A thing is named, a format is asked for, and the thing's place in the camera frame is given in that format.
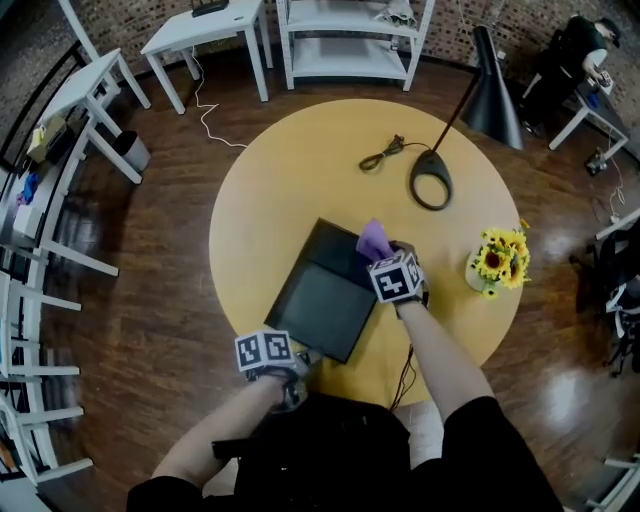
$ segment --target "white table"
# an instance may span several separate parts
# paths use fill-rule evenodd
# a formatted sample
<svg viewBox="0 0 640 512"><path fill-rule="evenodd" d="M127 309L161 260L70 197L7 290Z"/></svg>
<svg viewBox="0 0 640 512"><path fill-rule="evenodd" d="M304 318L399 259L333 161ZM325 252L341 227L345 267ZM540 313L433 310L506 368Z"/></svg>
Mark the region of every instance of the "white table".
<svg viewBox="0 0 640 512"><path fill-rule="evenodd" d="M620 116L618 116L617 112L611 105L609 97L603 93L602 90L599 90L597 95L598 106L594 108L587 102L587 96L590 92L591 87L586 82L583 82L576 87L575 94L580 102L580 110L576 112L573 119L567 123L567 126L565 126L549 143L549 149L556 149L569 136L569 134L577 128L585 117L591 115L607 125L611 131L618 136L616 143L611 146L611 148L608 148L604 154L605 160L608 160L616 151L629 142L629 132L625 128Z"/></svg>
<svg viewBox="0 0 640 512"><path fill-rule="evenodd" d="M96 120L104 124L114 136L117 137L120 135L122 130L115 121L111 119L111 116L107 114L106 110L94 96L98 85L105 80L105 77L116 63L142 106L149 108L151 103L149 103L148 98L144 92L142 92L142 89L140 89L138 82L136 82L136 79L131 74L118 48L71 75L53 98L51 98L47 108L40 117L40 122L46 123L56 114L65 112L76 105L81 105L86 108ZM87 137L127 178L136 184L142 181L140 174L114 151L111 145L104 140L93 126L87 131Z"/></svg>
<svg viewBox="0 0 640 512"><path fill-rule="evenodd" d="M160 80L178 114L184 114L184 105L158 60L158 54L167 50L179 51L189 68L191 76L194 80L198 80L200 72L187 48L234 37L238 35L238 32L244 32L247 38L247 47L251 56L251 64L253 65L253 73L256 77L260 99L262 101L269 100L254 29L256 18L258 18L260 24L262 47L264 48L267 67L273 68L267 16L263 0L231 0L226 9L196 18L191 16L191 11L178 14L170 18L154 34L140 53L147 57L151 68L158 80Z"/></svg>

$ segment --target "lamp base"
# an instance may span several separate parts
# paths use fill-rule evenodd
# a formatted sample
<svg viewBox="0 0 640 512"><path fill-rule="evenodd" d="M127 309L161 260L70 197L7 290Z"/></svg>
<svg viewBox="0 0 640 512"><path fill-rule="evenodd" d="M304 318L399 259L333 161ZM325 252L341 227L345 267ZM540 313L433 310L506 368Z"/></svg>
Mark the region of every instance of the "lamp base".
<svg viewBox="0 0 640 512"><path fill-rule="evenodd" d="M447 191L447 196L441 205L426 203L418 195L418 192L416 191L416 180L419 176L433 176L442 183ZM416 163L413 164L413 169L411 169L411 174L409 175L409 192L415 202L427 210L440 211L444 210L449 205L451 198L453 197L453 183L451 182L451 176L449 175L447 165L444 163L444 160L440 158L438 153L428 149L418 157Z"/></svg>

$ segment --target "round yellow table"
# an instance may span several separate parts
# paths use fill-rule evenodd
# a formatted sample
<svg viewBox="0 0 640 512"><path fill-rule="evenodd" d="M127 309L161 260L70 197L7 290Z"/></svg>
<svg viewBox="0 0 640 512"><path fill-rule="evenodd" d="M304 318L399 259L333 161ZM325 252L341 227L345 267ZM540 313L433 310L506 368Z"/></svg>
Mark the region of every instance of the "round yellow table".
<svg viewBox="0 0 640 512"><path fill-rule="evenodd" d="M454 184L453 199L443 211L424 210L409 196L408 174L424 147L405 148L372 174L358 168L396 133L405 142L433 144L443 129L435 117L397 103L344 100L296 112L256 138L224 180L209 234L213 282L235 331L263 328L319 217L354 233L376 218L391 239L416 247L429 282L431 312L483 364L509 329L521 295L521 289L505 290L495 300L484 299L464 277L483 229L519 225L500 175L455 129L438 150ZM443 191L437 182L422 180L423 199L440 204ZM323 360L313 387L389 406L408 348L393 306L378 304L348 363ZM418 376L402 403L426 398Z"/></svg>

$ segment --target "sunflower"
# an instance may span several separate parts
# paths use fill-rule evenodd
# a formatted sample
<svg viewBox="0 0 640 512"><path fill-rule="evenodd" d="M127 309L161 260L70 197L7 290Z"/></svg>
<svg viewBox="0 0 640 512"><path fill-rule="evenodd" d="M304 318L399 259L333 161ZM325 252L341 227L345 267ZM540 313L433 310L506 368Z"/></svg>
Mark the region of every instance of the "sunflower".
<svg viewBox="0 0 640 512"><path fill-rule="evenodd" d="M511 231L507 235L507 245L515 249L515 252L521 258L529 256L527 248L527 237L522 231Z"/></svg>
<svg viewBox="0 0 640 512"><path fill-rule="evenodd" d="M498 292L489 286L487 286L484 290L482 290L482 296L485 299L495 299L498 297Z"/></svg>
<svg viewBox="0 0 640 512"><path fill-rule="evenodd" d="M478 262L475 263L476 270L481 276L490 279L498 279L500 272L509 268L511 258L503 252L492 251L490 247L484 246L478 256Z"/></svg>
<svg viewBox="0 0 640 512"><path fill-rule="evenodd" d="M502 284L507 288L519 288L525 281L530 281L527 278L526 267L521 258L516 258L511 263L511 272L504 279L500 278Z"/></svg>
<svg viewBox="0 0 640 512"><path fill-rule="evenodd" d="M504 229L487 229L482 232L482 238L484 238L489 244L504 247L505 242L505 230Z"/></svg>

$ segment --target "cable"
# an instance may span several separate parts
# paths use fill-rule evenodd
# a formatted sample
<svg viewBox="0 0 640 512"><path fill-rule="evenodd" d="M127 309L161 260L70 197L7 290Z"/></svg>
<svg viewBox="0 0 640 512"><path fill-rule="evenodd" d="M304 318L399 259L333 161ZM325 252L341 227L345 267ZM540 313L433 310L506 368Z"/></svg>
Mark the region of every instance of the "cable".
<svg viewBox="0 0 640 512"><path fill-rule="evenodd" d="M609 149L611 149L611 131L612 130L609 129ZM615 196L618 196L618 201L620 201L620 204L624 205L624 194L622 193L622 189L624 188L624 181L622 180L622 171L620 171L620 167L618 167L618 164L613 159L613 156L610 158L610 160L611 162L613 162L613 165L615 165L616 169L618 170L618 176L620 177L620 185L614 188L613 192L611 192L611 195L609 196L609 206L611 206L611 217L615 217L619 219L620 216L616 213L616 210L613 207L613 198Z"/></svg>
<svg viewBox="0 0 640 512"><path fill-rule="evenodd" d="M402 398L404 397L404 395L407 394L407 392L411 389L411 387L416 381L418 374L416 373L415 369L413 368L413 365L411 364L412 357L413 357L413 347L409 347L409 355L407 357L407 362L404 364L404 367L402 368L402 372L400 373L400 380L398 381L398 387L396 388L396 394L393 398L393 402L391 403L391 406L389 407L390 412L393 412L398 408L398 406L400 405L400 402L402 401ZM411 379L411 383L405 387L404 380L406 379L407 373L409 370L411 370L413 373L413 379Z"/></svg>
<svg viewBox="0 0 640 512"><path fill-rule="evenodd" d="M220 106L220 104L219 103L216 103L215 105L201 105L200 104L200 97L198 96L198 93L200 92L200 89L204 85L204 69L202 69L202 66L198 62L198 59L196 59L196 47L195 46L191 47L191 57L193 58L195 63L198 65L198 68L200 69L200 78L201 78L200 85L198 85L198 88L196 89L196 105L197 105L198 108L208 108L209 109L204 114L202 114L202 116L200 116L200 122L207 129L207 137L209 137L210 139L213 139L213 140L219 140L220 142L224 142L230 148L246 148L247 146L245 144L231 144L231 143L227 142L226 140L224 140L222 137L214 137L213 135L211 135L211 132L209 131L209 125L204 122L204 118L207 117L210 112L212 112L213 110L218 108Z"/></svg>
<svg viewBox="0 0 640 512"><path fill-rule="evenodd" d="M604 216L605 216L605 220L604 221L598 215L598 212L596 211L595 205L598 205L602 209L602 211L604 212ZM592 197L591 198L591 211L593 212L593 216L598 221L598 224L602 224L602 225L609 224L609 219L607 219L607 208L604 206L604 203L602 202L602 199L600 199L599 197Z"/></svg>
<svg viewBox="0 0 640 512"><path fill-rule="evenodd" d="M427 144L423 144L422 142L409 142L408 144L404 143L404 137L401 135L394 135L391 144L385 149L382 153L376 153L375 155L368 156L364 160L362 160L358 167L362 172L373 171L380 162L388 156L396 155L400 153L407 146L424 146L425 148L431 149Z"/></svg>
<svg viewBox="0 0 640 512"><path fill-rule="evenodd" d="M458 0L457 3L458 11L460 12L460 19L462 19L462 26L464 27L464 33L467 35L467 39L471 43L471 47L475 49L476 44L473 42L473 39L471 39L471 36L469 35L469 31L467 30L467 20L464 18L464 14L462 14L462 2L461 0Z"/></svg>

